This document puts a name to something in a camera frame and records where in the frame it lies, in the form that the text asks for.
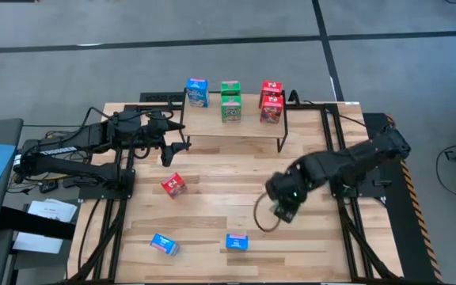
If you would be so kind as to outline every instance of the floor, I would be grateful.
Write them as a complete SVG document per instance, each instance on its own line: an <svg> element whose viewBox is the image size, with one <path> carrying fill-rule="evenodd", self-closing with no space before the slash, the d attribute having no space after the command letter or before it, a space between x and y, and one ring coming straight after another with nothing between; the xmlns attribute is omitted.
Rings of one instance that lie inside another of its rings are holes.
<svg viewBox="0 0 456 285"><path fill-rule="evenodd" d="M431 242L445 282L456 283L456 196L435 176L435 158L456 144L456 5L443 0L319 0L320 34L311 1L43 0L0 3L0 48L194 40L258 36L402 34L377 40L218 44L88 51L0 53L0 118L26 124L78 124L89 106L131 102L140 92L175 91L187 77L211 86L238 79L245 93L260 82L284 82L312 101L360 101L365 112L387 112L412 146L408 159ZM416 32L424 32L415 38ZM325 44L331 48L324 53ZM91 122L99 120L93 116ZM22 139L47 128L27 127ZM440 162L456 191L456 162ZM8 195L5 204L74 199L64 190ZM19 284L54 282L64 264L21 271Z"/></svg>

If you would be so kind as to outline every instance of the white paper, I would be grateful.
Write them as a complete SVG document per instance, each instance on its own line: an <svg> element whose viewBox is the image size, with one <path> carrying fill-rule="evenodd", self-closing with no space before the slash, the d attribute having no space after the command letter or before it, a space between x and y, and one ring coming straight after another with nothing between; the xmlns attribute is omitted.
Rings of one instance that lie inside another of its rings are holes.
<svg viewBox="0 0 456 285"><path fill-rule="evenodd" d="M77 207L55 199L46 199L44 202L32 201L28 209L29 214L56 219L61 222L70 222ZM13 249L28 250L39 253L59 253L63 240L37 234L19 233L13 244Z"/></svg>

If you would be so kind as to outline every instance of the toy box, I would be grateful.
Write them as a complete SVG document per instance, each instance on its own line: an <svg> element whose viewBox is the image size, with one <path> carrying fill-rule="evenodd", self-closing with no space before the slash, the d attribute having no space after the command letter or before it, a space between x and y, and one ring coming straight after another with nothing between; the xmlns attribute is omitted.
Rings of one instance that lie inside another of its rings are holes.
<svg viewBox="0 0 456 285"><path fill-rule="evenodd" d="M261 104L261 123L277 124L283 111L284 101L283 97L263 96Z"/></svg>
<svg viewBox="0 0 456 285"><path fill-rule="evenodd" d="M234 81L221 82L221 96L233 96L241 94L241 83Z"/></svg>
<svg viewBox="0 0 456 285"><path fill-rule="evenodd" d="M186 83L186 94L189 104L194 107L207 107L209 105L209 93L207 80L190 78Z"/></svg>
<svg viewBox="0 0 456 285"><path fill-rule="evenodd" d="M223 123L238 123L242 117L240 96L221 96L221 120Z"/></svg>
<svg viewBox="0 0 456 285"><path fill-rule="evenodd" d="M175 199L176 196L188 190L186 188L186 184L177 173L174 173L171 177L162 181L161 186L165 189L168 195L172 197L172 199Z"/></svg>
<svg viewBox="0 0 456 285"><path fill-rule="evenodd" d="M261 108L261 102L263 101L264 96L280 97L282 92L283 92L283 83L264 81L263 84L261 85L260 103L258 104L258 108Z"/></svg>
<svg viewBox="0 0 456 285"><path fill-rule="evenodd" d="M249 245L249 236L245 234L226 234L226 248L247 250Z"/></svg>
<svg viewBox="0 0 456 285"><path fill-rule="evenodd" d="M179 245L175 243L175 241L171 241L160 234L154 235L152 241L150 241L150 246L159 249L162 252L171 256L176 255L177 251L179 250Z"/></svg>

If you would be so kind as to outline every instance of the cereal box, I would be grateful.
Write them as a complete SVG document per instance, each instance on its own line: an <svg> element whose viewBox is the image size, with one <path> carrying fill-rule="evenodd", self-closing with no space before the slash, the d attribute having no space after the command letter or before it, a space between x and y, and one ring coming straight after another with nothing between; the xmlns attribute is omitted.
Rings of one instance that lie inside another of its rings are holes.
<svg viewBox="0 0 456 285"><path fill-rule="evenodd" d="M221 82L221 96L233 96L241 94L241 83L234 81Z"/></svg>
<svg viewBox="0 0 456 285"><path fill-rule="evenodd" d="M221 119L223 123L238 123L242 116L240 96L221 96Z"/></svg>
<svg viewBox="0 0 456 285"><path fill-rule="evenodd" d="M194 107L207 107L209 105L209 92L207 90L207 80L190 78L186 83L186 94L189 104Z"/></svg>
<svg viewBox="0 0 456 285"><path fill-rule="evenodd" d="M283 83L281 82L271 82L271 81L264 81L261 85L261 92L260 92L260 103L258 104L258 108L261 108L261 102L263 100L263 96L281 96L283 92Z"/></svg>
<svg viewBox="0 0 456 285"><path fill-rule="evenodd" d="M283 97L263 96L261 105L261 123L277 124L283 111Z"/></svg>
<svg viewBox="0 0 456 285"><path fill-rule="evenodd" d="M163 237L160 234L155 234L152 241L150 241L150 246L161 250L162 252L174 256L179 250L179 245L175 241L169 240L166 237Z"/></svg>
<svg viewBox="0 0 456 285"><path fill-rule="evenodd" d="M172 199L175 199L176 196L188 190L186 188L186 184L177 173L174 173L171 177L162 181L161 186L165 189L168 195L172 197Z"/></svg>
<svg viewBox="0 0 456 285"><path fill-rule="evenodd" d="M226 248L247 250L249 236L246 234L226 234Z"/></svg>

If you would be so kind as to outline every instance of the green cereal box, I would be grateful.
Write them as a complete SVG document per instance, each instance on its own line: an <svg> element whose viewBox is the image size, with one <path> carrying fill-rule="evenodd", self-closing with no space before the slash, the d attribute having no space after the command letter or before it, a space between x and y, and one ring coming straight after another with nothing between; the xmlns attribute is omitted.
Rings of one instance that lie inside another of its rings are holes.
<svg viewBox="0 0 456 285"><path fill-rule="evenodd" d="M233 96L241 94L241 83L234 80L221 82L221 96Z"/></svg>
<svg viewBox="0 0 456 285"><path fill-rule="evenodd" d="M223 123L241 121L242 100L237 96L221 96L221 119Z"/></svg>

